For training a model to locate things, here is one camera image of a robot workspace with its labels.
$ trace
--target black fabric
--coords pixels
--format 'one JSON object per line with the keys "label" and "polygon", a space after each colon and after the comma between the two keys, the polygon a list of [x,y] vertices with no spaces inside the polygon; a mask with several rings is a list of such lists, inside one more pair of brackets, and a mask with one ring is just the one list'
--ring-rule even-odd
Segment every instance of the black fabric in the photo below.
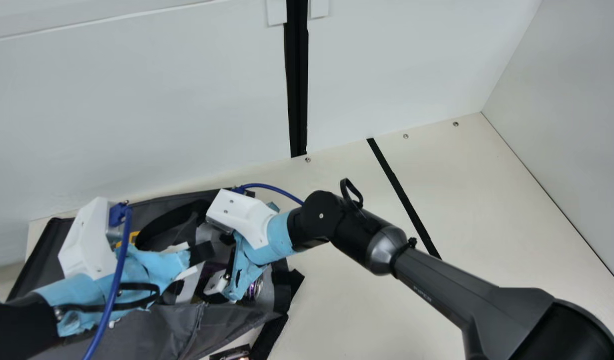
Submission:
{"label": "black fabric", "polygon": [[58,253],[69,233],[73,220],[73,218],[53,218],[49,220],[20,275],[18,275],[14,287],[9,292],[8,302],[23,297],[32,290],[64,279]]}
{"label": "black fabric", "polygon": [[[201,199],[165,212],[140,230],[140,233],[136,237],[136,248],[151,251],[165,250],[168,246],[175,243],[175,239],[159,241],[156,236],[185,223],[188,224],[188,227],[184,228],[191,228],[193,234],[195,234],[195,228],[204,222],[204,215],[210,205],[211,203],[209,201]],[[194,214],[196,216],[195,222],[190,223],[189,219],[192,218]]]}
{"label": "black fabric", "polygon": [[189,258],[189,267],[205,262],[206,260],[213,259],[216,255],[211,241],[205,241],[204,243],[197,244],[196,246],[189,248],[188,251],[191,254],[191,257]]}
{"label": "black fabric", "polygon": [[32,292],[15,305],[0,303],[0,359],[25,360],[59,341],[53,308]]}
{"label": "black fabric", "polygon": [[376,160],[378,160],[378,162],[380,163],[382,171],[384,171],[385,175],[387,175],[391,186],[393,187],[394,191],[396,191],[400,202],[402,203],[403,207],[405,207],[405,211],[407,212],[407,215],[409,215],[409,219],[411,220],[411,222],[414,224],[414,228],[416,228],[416,232],[418,233],[418,235],[420,235],[420,240],[425,245],[425,248],[427,249],[429,255],[441,259],[438,250],[435,248],[435,245],[431,241],[431,237],[429,236],[429,233],[425,228],[425,224],[423,224],[422,220],[420,219],[420,216],[418,216],[416,210],[414,209],[414,206],[409,201],[407,193],[405,193],[405,189],[402,188],[402,185],[396,177],[396,174],[391,170],[387,159],[385,159],[385,156],[382,154],[382,151],[378,147],[378,143],[376,143],[376,140],[373,139],[373,137],[367,139],[367,142],[369,143],[369,147],[371,148],[371,150],[373,150],[373,154],[376,157]]}

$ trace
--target white wall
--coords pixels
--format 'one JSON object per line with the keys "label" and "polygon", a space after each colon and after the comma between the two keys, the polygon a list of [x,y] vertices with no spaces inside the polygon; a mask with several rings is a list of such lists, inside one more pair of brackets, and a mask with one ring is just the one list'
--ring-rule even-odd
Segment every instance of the white wall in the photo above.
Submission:
{"label": "white wall", "polygon": [[281,26],[205,2],[0,39],[0,265],[28,221],[289,156]]}
{"label": "white wall", "polygon": [[544,0],[483,112],[614,273],[614,0]]}
{"label": "white wall", "polygon": [[331,0],[310,20],[315,151],[479,112],[540,0]]}

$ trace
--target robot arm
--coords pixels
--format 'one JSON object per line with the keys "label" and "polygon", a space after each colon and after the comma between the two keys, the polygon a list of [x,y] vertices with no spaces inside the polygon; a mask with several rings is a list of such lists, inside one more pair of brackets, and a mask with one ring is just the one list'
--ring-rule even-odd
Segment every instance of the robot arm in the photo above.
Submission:
{"label": "robot arm", "polygon": [[372,273],[392,274],[462,330],[467,360],[614,360],[613,335],[586,310],[541,289],[498,287],[418,251],[402,230],[362,209],[348,180],[341,192],[316,191],[291,212],[294,247],[328,239]]}

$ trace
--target black joint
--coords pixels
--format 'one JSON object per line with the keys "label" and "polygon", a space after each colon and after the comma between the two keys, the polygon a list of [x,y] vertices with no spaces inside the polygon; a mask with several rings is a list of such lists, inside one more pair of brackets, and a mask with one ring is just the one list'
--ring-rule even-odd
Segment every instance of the black joint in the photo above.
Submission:
{"label": "black joint", "polygon": [[407,249],[415,249],[416,248],[416,244],[417,244],[417,239],[415,237],[410,237],[407,240],[407,244],[401,248],[398,249],[398,251],[396,251],[396,253],[394,253],[394,255],[391,257],[391,261],[389,262],[389,267],[391,268],[391,275],[394,276],[394,278],[398,278],[398,275],[396,274],[396,260],[398,260],[398,258],[405,252],[407,251]]}

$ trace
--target black strap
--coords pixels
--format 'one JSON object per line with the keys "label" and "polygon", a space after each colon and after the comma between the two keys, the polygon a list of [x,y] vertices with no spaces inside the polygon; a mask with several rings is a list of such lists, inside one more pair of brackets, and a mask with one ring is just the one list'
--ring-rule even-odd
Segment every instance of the black strap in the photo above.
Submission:
{"label": "black strap", "polygon": [[273,310],[281,312],[282,316],[277,317],[265,324],[258,335],[254,346],[251,348],[249,358],[251,360],[267,360],[275,342],[280,337],[289,315],[287,314],[293,296],[298,291],[304,276],[294,269],[289,271],[287,260],[279,260],[272,264],[273,291],[275,294]]}
{"label": "black strap", "polygon": [[205,241],[204,243],[197,244],[196,246],[189,248],[188,251],[191,253],[191,257],[189,258],[189,267],[206,262],[206,260],[213,259],[213,257],[216,255],[216,251],[213,250],[211,241]]}
{"label": "black strap", "polygon": [[158,244],[155,237],[178,225],[186,223],[196,213],[196,226],[204,222],[205,215],[211,203],[206,200],[196,200],[165,212],[147,224],[136,237],[136,248],[140,250],[165,249],[172,243]]}
{"label": "black strap", "polygon": [[[114,312],[123,310],[133,310],[136,308],[144,308],[150,303],[153,303],[160,296],[160,288],[158,285],[148,282],[124,282],[120,284],[120,290],[148,290],[152,292],[149,296],[140,300],[131,302],[120,302],[113,305]],[[80,305],[79,303],[66,303],[65,305],[57,306],[63,313],[71,310],[83,313],[101,313],[105,310],[105,305]]]}

